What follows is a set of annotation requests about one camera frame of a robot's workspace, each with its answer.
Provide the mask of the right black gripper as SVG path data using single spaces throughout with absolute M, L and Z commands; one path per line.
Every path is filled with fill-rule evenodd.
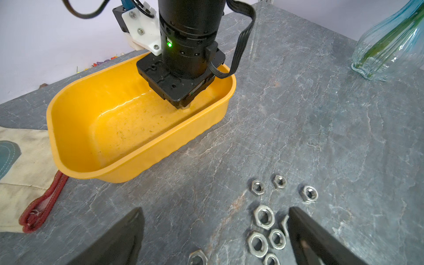
M 215 41 L 224 8 L 225 1 L 159 1 L 162 53 L 146 55 L 136 66 L 150 88 L 177 109 L 214 81 L 208 64 L 225 60 Z

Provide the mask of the beige work glove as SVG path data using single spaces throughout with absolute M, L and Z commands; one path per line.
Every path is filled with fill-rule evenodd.
M 46 130 L 1 128 L 1 232 L 41 228 L 67 180 Z

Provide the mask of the yellow plastic storage box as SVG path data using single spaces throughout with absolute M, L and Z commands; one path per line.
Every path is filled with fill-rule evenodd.
M 177 151 L 226 115 L 236 78 L 216 79 L 177 109 L 139 75 L 138 57 L 65 86 L 46 121 L 58 169 L 79 180 L 122 183 Z

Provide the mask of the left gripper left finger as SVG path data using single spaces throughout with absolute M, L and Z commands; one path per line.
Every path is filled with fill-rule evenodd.
M 135 265 L 142 246 L 144 226 L 142 208 L 134 208 L 69 264 Z

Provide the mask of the steel hex nut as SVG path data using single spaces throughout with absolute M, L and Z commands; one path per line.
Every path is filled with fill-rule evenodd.
M 276 174 L 272 181 L 275 189 L 284 189 L 287 185 L 287 179 L 284 176 Z
M 251 192 L 255 196 L 261 196 L 265 193 L 265 185 L 260 180 L 253 180 L 251 182 Z
M 274 253 L 267 253 L 263 259 L 263 265 L 280 265 L 280 261 Z
M 289 215 L 287 214 L 284 216 L 283 220 L 280 222 L 280 228 L 285 237 L 289 237 L 288 220 L 289 220 Z
M 254 218 L 256 225 L 265 230 L 270 230 L 276 221 L 274 211 L 266 205 L 259 205 L 254 210 Z
M 310 185 L 305 185 L 300 190 L 300 196 L 305 203 L 315 203 L 318 200 L 318 191 Z
M 271 248 L 283 250 L 286 247 L 287 240 L 285 234 L 279 229 L 272 229 L 268 235 Z
M 247 238 L 249 251 L 252 255 L 258 258 L 263 258 L 268 252 L 268 242 L 262 233 L 257 231 L 252 232 Z
M 189 255 L 188 265 L 207 265 L 207 264 L 208 264 L 208 258 L 201 249 L 198 249 Z

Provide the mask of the blue glass vase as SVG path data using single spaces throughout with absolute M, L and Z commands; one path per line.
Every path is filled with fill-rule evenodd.
M 409 1 L 361 36 L 351 69 L 368 80 L 388 81 L 423 66 L 424 2 Z

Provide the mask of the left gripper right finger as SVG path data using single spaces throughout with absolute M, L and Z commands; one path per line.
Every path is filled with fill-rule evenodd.
M 288 235 L 297 264 L 365 264 L 299 207 L 289 208 L 288 216 Z

